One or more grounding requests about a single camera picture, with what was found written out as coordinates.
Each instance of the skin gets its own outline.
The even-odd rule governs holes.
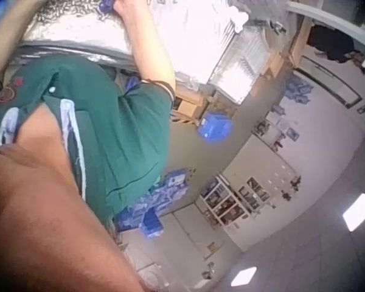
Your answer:
[[[45,0],[18,0],[0,22],[0,73]],[[143,79],[175,87],[146,0],[117,0]],[[12,291],[143,292],[135,270],[78,194],[54,115],[41,105],[0,147],[0,283]]]

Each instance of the shelf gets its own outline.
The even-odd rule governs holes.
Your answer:
[[[219,185],[220,185],[220,182],[218,181],[216,186],[206,196],[200,196],[200,197],[202,197],[203,199],[207,199],[210,195],[212,195],[212,193],[218,188]]]
[[[221,204],[223,204],[231,195],[226,196],[223,200],[221,200],[215,207],[213,207],[213,210],[215,210],[217,207],[219,207]]]
[[[234,208],[236,205],[238,205],[238,202],[235,202],[235,204],[234,205],[232,205],[230,208],[228,208],[226,211],[224,211],[223,212],[223,214],[221,214],[220,216],[218,216],[219,218],[221,218],[221,217],[223,217],[223,216],[225,216],[228,212],[230,212],[230,210],[232,209],[232,208]]]

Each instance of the floor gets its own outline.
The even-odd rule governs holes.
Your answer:
[[[273,103],[279,102],[291,69],[284,66],[277,78],[267,81],[255,97],[250,95],[234,116],[231,135],[219,144],[208,144],[193,125],[175,124],[170,129],[169,161],[164,172],[184,167],[196,168],[188,193],[169,212],[193,203],[203,184],[217,172],[222,172],[249,139],[254,124],[264,117]]]

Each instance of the aluminum foil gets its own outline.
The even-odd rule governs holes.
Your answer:
[[[258,79],[268,57],[269,47],[262,29],[245,27],[232,40],[209,83],[240,105]]]
[[[74,1],[49,0],[26,32],[24,45],[34,53],[37,46],[62,48],[124,60],[132,66],[130,42],[119,16],[101,15],[98,0]],[[151,0],[149,7],[177,76],[192,84],[207,83],[234,35],[227,0],[164,2]]]

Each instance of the dark cloth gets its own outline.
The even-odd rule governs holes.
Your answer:
[[[354,41],[351,36],[326,26],[313,26],[307,44],[325,52],[327,59],[339,63],[349,61],[345,54],[354,51]]]

